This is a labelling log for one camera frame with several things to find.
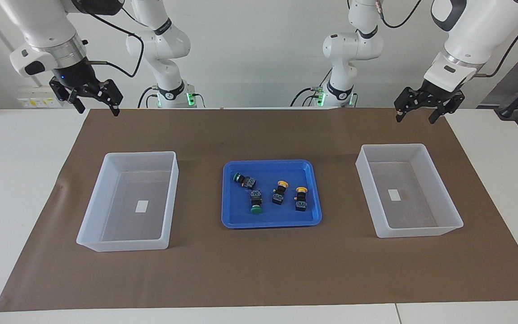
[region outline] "brown paper mat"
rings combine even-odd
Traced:
[[[518,300],[518,245],[448,123],[392,109],[89,113],[0,297],[0,311]],[[377,238],[354,162],[362,144],[424,143],[464,221],[432,238]],[[76,244],[105,154],[174,150],[170,248]],[[323,211],[311,228],[230,230],[231,160],[305,158]]]

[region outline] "clear plastic bin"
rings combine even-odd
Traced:
[[[357,158],[377,236],[436,236],[463,221],[425,145],[363,145]]]
[[[97,252],[167,248],[178,177],[175,152],[105,155],[77,243]]]

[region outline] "wall socket panel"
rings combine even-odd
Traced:
[[[17,100],[23,108],[63,108],[64,102],[55,97],[49,87],[21,88]]]

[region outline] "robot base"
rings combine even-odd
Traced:
[[[348,95],[345,99],[339,100],[335,95],[331,94],[329,90],[325,89],[325,93],[323,95],[323,105],[322,107],[349,107],[352,105],[353,94]]]
[[[191,84],[188,84],[186,82],[187,86],[185,87],[185,90],[181,92],[175,100],[167,100],[164,95],[161,93],[157,94],[157,108],[161,109],[177,109],[177,108],[197,108],[197,101],[195,101],[194,105],[189,105],[187,94],[193,94],[195,93],[195,87]]]

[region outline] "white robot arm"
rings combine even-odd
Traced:
[[[49,82],[61,101],[68,101],[83,113],[78,97],[89,97],[109,106],[119,115],[123,95],[113,82],[100,82],[89,64],[75,27],[67,13],[113,15],[124,0],[0,0],[10,20],[19,27],[26,43],[10,55],[13,67],[21,76],[30,77],[45,71],[55,76]]]
[[[383,51],[378,21],[375,0],[353,0],[349,22],[355,27],[355,33],[339,33],[325,39],[323,54],[333,64],[333,70],[319,105],[343,107],[349,103],[357,77],[352,61],[375,59]]]
[[[151,29],[135,34],[144,42],[144,61],[157,81],[159,106],[179,108],[195,105],[195,98],[190,95],[195,88],[181,78],[177,64],[170,60],[189,54],[189,37],[171,22],[162,0],[132,0],[132,4],[137,20]],[[140,42],[128,37],[127,50],[138,58]]]
[[[397,121],[420,107],[437,107],[435,123],[464,100],[461,86],[477,75],[518,26],[518,0],[434,0],[431,15],[449,34],[419,90],[405,88],[395,101]]]

